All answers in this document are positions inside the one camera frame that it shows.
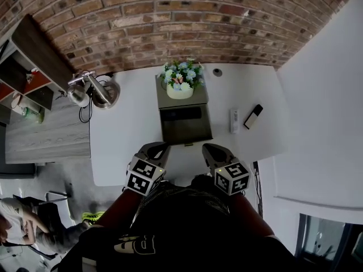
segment brick wall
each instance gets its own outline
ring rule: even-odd
[[[174,58],[279,67],[348,0],[0,0],[3,35],[31,14],[75,69]]]

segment white countertop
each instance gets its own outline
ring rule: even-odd
[[[288,110],[273,67],[230,63],[207,63],[204,67],[214,138],[208,142],[229,148],[248,163],[286,151]],[[214,76],[215,68],[221,69],[223,76]],[[150,67],[115,74],[121,90],[118,102],[109,110],[94,108],[90,139],[96,185],[124,185],[132,156],[142,145],[162,141],[155,86],[155,74],[160,71],[161,67]],[[256,104],[264,109],[251,130],[247,130],[242,123]],[[229,132],[231,108],[239,109],[239,134]],[[166,178],[207,172],[201,152],[204,143],[172,146]]]

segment white planter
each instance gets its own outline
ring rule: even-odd
[[[167,84],[166,93],[172,99],[182,100],[182,99],[187,99],[187,98],[193,96],[194,89],[190,88],[186,91],[181,91],[181,90],[176,91],[171,85]]]

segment white remote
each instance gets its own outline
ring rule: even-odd
[[[238,109],[231,109],[230,111],[230,127],[232,134],[239,133],[239,113]]]

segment small plant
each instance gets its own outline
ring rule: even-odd
[[[201,64],[194,66],[193,62],[193,58],[188,58],[187,62],[173,61],[172,63],[165,63],[163,73],[159,77],[176,91],[186,91],[203,85],[204,82],[200,76],[203,67]]]

